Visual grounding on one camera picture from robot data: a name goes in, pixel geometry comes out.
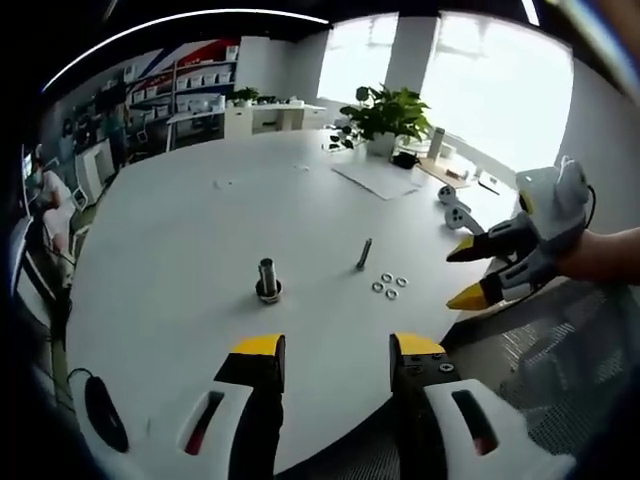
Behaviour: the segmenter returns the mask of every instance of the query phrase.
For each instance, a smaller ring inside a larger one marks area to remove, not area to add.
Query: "desk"
[[[240,122],[234,122],[231,130],[243,129],[246,132],[234,131],[230,134],[229,128],[225,123],[225,138],[242,138],[251,135],[252,113],[258,111],[279,111],[283,113],[280,121],[280,130],[303,130],[305,128],[320,128],[324,123],[324,119],[315,120],[315,116],[319,117],[321,112],[326,110],[325,107],[317,107],[315,105],[289,105],[286,103],[268,103],[264,105],[252,105],[250,107],[230,107],[227,110],[215,110],[209,112],[184,112],[178,113],[167,120],[167,144],[165,151],[171,150],[171,142],[173,141],[173,125],[186,120],[194,120],[196,118],[212,117],[215,115],[233,115],[243,116]]]
[[[283,471],[390,398],[390,333],[441,340],[454,323],[458,313],[445,302],[489,262],[445,262],[463,233],[444,226],[443,184],[427,177],[419,191],[385,202],[331,171],[366,153],[322,150],[329,134],[215,140],[115,179],[78,259],[67,363],[105,381],[132,451],[163,405],[210,382],[243,337],[282,332],[285,419],[275,468]],[[479,187],[460,198],[485,227],[509,217],[516,201]],[[367,266],[356,273],[368,237]],[[268,307],[254,291],[266,256],[284,286]],[[383,272],[409,280],[395,301],[371,289]],[[124,475],[130,457],[93,432],[84,382],[82,373],[70,382],[80,428],[94,455]]]

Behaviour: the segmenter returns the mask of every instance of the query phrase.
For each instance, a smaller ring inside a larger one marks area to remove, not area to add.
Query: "window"
[[[384,83],[398,14],[357,18],[334,26],[322,60],[318,97],[356,103],[356,89]]]
[[[421,97],[429,119],[514,171],[553,165],[569,115],[571,50],[489,17],[443,13]]]

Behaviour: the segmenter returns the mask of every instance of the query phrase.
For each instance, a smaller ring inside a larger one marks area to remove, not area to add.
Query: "metal nut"
[[[389,300],[395,300],[396,298],[398,298],[398,291],[393,289],[393,288],[389,288],[386,292],[385,295],[387,296],[387,298]]]

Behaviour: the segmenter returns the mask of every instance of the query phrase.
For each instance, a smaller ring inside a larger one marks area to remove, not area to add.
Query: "metal cylinder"
[[[444,140],[444,128],[436,128],[431,137],[431,145],[429,146],[429,152],[427,152],[427,158],[431,160],[437,160],[440,155],[440,147]]]
[[[270,258],[263,258],[260,260],[258,266],[260,272],[260,282],[266,296],[272,297],[278,293],[278,283],[276,280],[276,269],[273,265],[273,260]]]
[[[367,241],[364,244],[364,248],[362,249],[362,254],[360,255],[360,260],[358,261],[358,264],[356,265],[356,268],[358,270],[363,270],[364,269],[364,264],[367,261],[367,257],[369,256],[369,250],[371,250],[371,244],[373,243],[373,240],[371,238],[367,239]]]

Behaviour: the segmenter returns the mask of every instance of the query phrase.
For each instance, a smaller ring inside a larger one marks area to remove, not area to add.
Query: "game controller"
[[[456,189],[451,185],[445,185],[440,190],[438,190],[438,199],[444,205],[460,205],[467,212],[471,213],[471,208],[460,201]]]
[[[465,210],[460,204],[447,205],[447,211],[444,214],[444,221],[451,230],[458,230],[467,227],[474,235],[481,235],[484,229],[478,222],[474,220],[471,214]]]

